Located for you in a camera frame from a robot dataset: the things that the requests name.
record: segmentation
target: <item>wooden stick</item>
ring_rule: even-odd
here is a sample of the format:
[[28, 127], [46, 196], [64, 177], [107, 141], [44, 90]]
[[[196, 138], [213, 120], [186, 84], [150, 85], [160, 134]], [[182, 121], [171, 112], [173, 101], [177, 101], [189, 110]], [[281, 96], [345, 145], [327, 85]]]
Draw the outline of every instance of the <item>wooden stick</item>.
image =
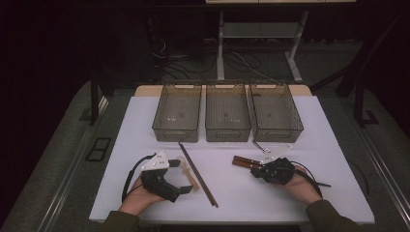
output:
[[205, 194], [208, 197], [209, 201], [211, 202], [211, 204], [213, 206], [219, 207], [219, 205], [218, 205], [217, 201], [215, 200], [214, 196], [209, 191], [209, 189], [206, 186], [204, 180], [202, 179], [201, 175], [199, 174], [198, 170], [196, 169], [195, 165], [193, 164], [192, 159], [190, 159], [190, 155], [188, 155], [188, 152], [187, 152], [187, 150], [185, 150], [184, 145], [182, 145], [182, 143], [180, 143], [180, 142], [178, 142], [178, 144], [180, 145], [182, 152], [184, 153], [185, 157], [187, 158], [187, 161], [190, 164], [190, 168], [192, 169], [193, 173], [195, 173], [195, 176], [198, 179], [199, 184], [204, 189]]

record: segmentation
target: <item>sleeve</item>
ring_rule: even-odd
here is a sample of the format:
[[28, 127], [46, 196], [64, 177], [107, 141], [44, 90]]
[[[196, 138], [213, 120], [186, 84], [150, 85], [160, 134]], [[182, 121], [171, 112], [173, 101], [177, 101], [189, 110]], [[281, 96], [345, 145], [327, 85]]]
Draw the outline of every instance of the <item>sleeve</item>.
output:
[[102, 232], [138, 231], [139, 217], [119, 211], [111, 211], [102, 224]]
[[315, 232], [363, 231], [356, 222], [341, 216], [327, 200], [310, 204], [306, 211]]

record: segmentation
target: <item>plastic storage container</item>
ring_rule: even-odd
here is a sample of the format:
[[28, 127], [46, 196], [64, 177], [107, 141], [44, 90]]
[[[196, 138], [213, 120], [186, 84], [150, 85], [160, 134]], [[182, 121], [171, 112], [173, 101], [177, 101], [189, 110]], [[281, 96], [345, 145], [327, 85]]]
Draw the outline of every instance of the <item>plastic storage container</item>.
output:
[[289, 86], [273, 80], [253, 80], [248, 93], [253, 139], [256, 142], [296, 142], [304, 126]]
[[205, 128], [208, 142], [248, 141], [251, 124], [243, 80], [206, 82]]
[[197, 142], [202, 81], [170, 80], [162, 88], [153, 123], [158, 141]]

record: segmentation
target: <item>electrical cable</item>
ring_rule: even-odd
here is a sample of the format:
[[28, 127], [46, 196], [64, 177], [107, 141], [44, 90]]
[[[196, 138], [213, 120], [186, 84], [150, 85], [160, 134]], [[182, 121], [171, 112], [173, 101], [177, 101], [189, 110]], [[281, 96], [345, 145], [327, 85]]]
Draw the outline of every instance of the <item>electrical cable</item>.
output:
[[256, 65], [256, 66], [252, 66], [252, 65], [249, 63], [249, 61], [244, 62], [245, 58], [244, 58], [243, 56], [241, 56], [238, 52], [235, 52], [235, 51], [232, 51], [232, 50], [228, 50], [227, 52], [228, 52], [228, 53], [232, 53], [232, 54], [235, 55], [235, 57], [239, 57], [239, 58], [240, 58], [240, 62], [231, 59], [232, 62], [234, 62], [234, 63], [237, 64], [237, 65], [244, 66], [244, 67], [246, 67], [246, 68], [248, 68], [248, 67], [250, 66], [250, 67], [253, 68], [253, 69], [260, 69], [260, 68], [262, 67], [262, 62], [259, 60], [259, 58], [257, 58], [256, 56], [254, 56], [254, 55], [252, 55], [252, 54], [248, 54], [248, 55], [249, 55], [250, 57], [252, 57], [252, 58], [257, 62], [257, 65]]
[[298, 61], [295, 61], [295, 67], [290, 69], [290, 71], [295, 70], [298, 67], [298, 65], [300, 65], [301, 61], [303, 61], [307, 57], [308, 52], [311, 51], [316, 45], [317, 45], [317, 43], [313, 43], [313, 45], [307, 50], [307, 52], [305, 54], [303, 54], [302, 57], [300, 57], [298, 59]]
[[306, 174], [305, 172], [299, 170], [299, 169], [290, 169], [290, 168], [286, 168], [286, 167], [276, 167], [275, 170], [284, 170], [284, 171], [290, 171], [293, 173], [293, 175], [296, 173], [300, 176], [302, 176], [303, 178], [305, 178], [312, 186], [313, 188], [316, 190], [316, 192], [321, 196], [322, 196], [322, 191], [319, 188], [319, 184], [313, 179], [310, 178], [308, 174]]
[[238, 70], [237, 68], [235, 68], [230, 62], [232, 62], [231, 58], [229, 58], [228, 56], [224, 56], [223, 57], [223, 62], [226, 63], [226, 65], [228, 65], [232, 70], [239, 72], [239, 73], [251, 73], [250, 69], [246, 69], [245, 71], [242, 70]]
[[313, 174], [311, 174], [310, 170], [309, 170], [307, 167], [305, 167], [303, 164], [301, 164], [301, 163], [299, 163], [299, 162], [296, 162], [296, 161], [290, 161], [290, 162], [296, 163], [296, 164], [298, 164], [298, 165], [301, 165], [301, 166], [310, 174], [311, 179], [313, 179], [313, 181], [316, 182], [316, 180], [315, 180], [314, 177], [313, 177]]
[[161, 51], [160, 51], [160, 52], [163, 52], [163, 51], [165, 51], [166, 43], [165, 43], [165, 41], [164, 41], [163, 39], [161, 39], [161, 37], [158, 37], [158, 39], [160, 39], [160, 41], [163, 42], [163, 47], [162, 47], [162, 49], [161, 49]]
[[154, 157], [155, 155], [156, 155], [156, 154], [153, 154], [152, 156], [146, 156], [146, 157], [144, 157], [143, 159], [140, 159], [140, 160], [133, 166], [132, 170], [129, 172], [129, 175], [128, 175], [128, 177], [127, 177], [127, 181], [126, 181], [125, 184], [124, 184], [123, 195], [122, 195], [122, 200], [123, 200], [123, 202], [124, 202], [124, 200], [126, 199], [127, 195], [129, 194], [129, 192], [127, 192], [127, 191], [128, 191], [129, 186], [130, 186], [130, 182], [131, 182], [131, 179], [132, 179], [132, 177], [133, 177], [133, 173], [135, 172], [136, 167], [137, 167], [139, 164], [141, 164], [143, 161], [149, 160], [149, 159], [151, 159], [152, 157]]
[[164, 73], [167, 73], [169, 75], [171, 75], [172, 77], [174, 77], [174, 79], [179, 79], [176, 75], [174, 75], [172, 72], [168, 72], [166, 70], [162, 70]]
[[157, 56], [158, 58], [160, 58], [160, 59], [165, 59], [166, 58], [166, 56], [160, 56], [160, 55], [158, 55], [158, 54], [156, 54], [156, 53], [154, 53], [154, 51], [153, 52], [151, 52], [154, 56]]
[[362, 171], [362, 169], [361, 169], [356, 163], [354, 163], [352, 160], [346, 159], [346, 161], [347, 161], [348, 163], [352, 164], [354, 167], [356, 167], [356, 169], [357, 169], [357, 170], [359, 171], [359, 173], [362, 175], [363, 180], [364, 180], [364, 182], [365, 182], [365, 186], [366, 186], [366, 195], [365, 195], [365, 198], [366, 198], [366, 200], [370, 199], [370, 186], [369, 186], [369, 184], [368, 184], [368, 180], [367, 180], [367, 177], [366, 177], [365, 173], [364, 173], [364, 172]]
[[248, 64], [248, 62], [247, 62], [240, 54], [238, 54], [238, 53], [236, 53], [236, 52], [234, 52], [234, 51], [231, 51], [231, 52], [232, 52], [233, 54], [237, 55], [237, 56], [248, 66], [248, 68], [250, 68], [254, 73], [256, 73], [256, 74], [258, 74], [258, 75], [260, 75], [260, 76], [266, 77], [266, 78], [268, 78], [268, 79], [273, 80], [271, 77], [269, 77], [269, 76], [267, 76], [267, 75], [264, 75], [264, 74], [262, 74], [262, 73], [260, 73], [260, 72], [258, 72], [258, 71], [256, 71], [256, 70], [254, 70], [254, 69]]
[[179, 72], [179, 73], [182, 73], [188, 80], [190, 80], [190, 77], [189, 77], [186, 73], [184, 73], [184, 71], [182, 71], [182, 70], [178, 70], [177, 68], [170, 67], [170, 66], [164, 66], [164, 68], [168, 68], [168, 69], [177, 71], [177, 72]]
[[129, 196], [129, 195], [130, 195], [130, 193], [132, 193], [134, 190], [136, 190], [136, 189], [140, 188], [141, 186], [142, 186], [142, 184], [140, 184], [139, 186], [137, 186], [137, 187], [135, 187], [135, 188], [131, 189], [131, 190], [127, 193], [127, 196]]
[[189, 55], [169, 55], [168, 58], [184, 58], [190, 57]]
[[185, 68], [185, 67], [183, 67], [183, 66], [181, 66], [181, 65], [176, 64], [175, 62], [171, 62], [171, 63], [169, 63], [169, 65], [177, 66], [177, 67], [183, 69], [183, 70], [184, 70], [185, 72], [187, 72], [187, 73], [201, 74], [201, 73], [206, 73], [206, 72], [208, 72], [208, 71], [215, 65], [216, 61], [217, 61], [217, 57], [214, 58], [214, 60], [212, 61], [211, 66], [210, 66], [209, 68], [207, 68], [206, 70], [204, 70], [204, 71], [190, 71], [190, 70], [188, 70], [187, 68]]
[[[233, 45], [232, 45], [232, 43], [230, 43], [230, 44], [228, 45], [227, 50], [244, 49], [246, 52], [251, 52], [251, 51], [254, 51], [254, 50], [255, 50], [255, 48], [253, 48], [253, 47], [246, 47], [246, 48], [244, 48], [244, 46], [245, 46], [246, 43], [247, 43], [247, 41], [242, 42], [241, 44], [233, 44]], [[265, 44], [265, 45], [267, 45], [267, 46], [266, 46], [266, 47], [258, 47], [258, 48], [256, 48], [256, 49], [257, 49], [257, 50], [261, 50], [261, 51], [275, 50], [275, 48], [285, 46], [285, 45], [287, 45], [287, 44], [289, 44], [289, 43], [287, 43], [287, 42], [280, 42], [280, 43], [278, 43], [278, 44], [273, 45], [273, 44], [268, 44], [267, 41], [264, 41], [263, 44]]]

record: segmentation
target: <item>white table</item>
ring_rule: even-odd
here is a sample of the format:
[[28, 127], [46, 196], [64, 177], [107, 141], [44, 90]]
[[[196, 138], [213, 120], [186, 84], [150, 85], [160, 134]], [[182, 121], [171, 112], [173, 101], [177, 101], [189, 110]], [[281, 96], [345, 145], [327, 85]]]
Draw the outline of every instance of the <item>white table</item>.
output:
[[[322, 107], [316, 97], [294, 97], [305, 130], [293, 149], [284, 154], [304, 164], [339, 213], [358, 223], [374, 223], [369, 208], [341, 152]], [[133, 97], [90, 215], [104, 221], [121, 204], [121, 194], [129, 171], [141, 158], [164, 150], [169, 159], [183, 153], [177, 143], [158, 142], [151, 129], [159, 97]], [[160, 202], [146, 210], [141, 219], [153, 223], [181, 224], [300, 224], [308, 221], [305, 206], [283, 189], [255, 179], [248, 169], [231, 164], [233, 156], [258, 160], [262, 153], [248, 143], [208, 143], [205, 140], [205, 99], [202, 100], [199, 141], [185, 143], [196, 168], [216, 198], [211, 206], [203, 189], [180, 195], [175, 203]], [[264, 148], [273, 143], [261, 143]], [[165, 179], [176, 187], [187, 185], [180, 168], [170, 168]]]

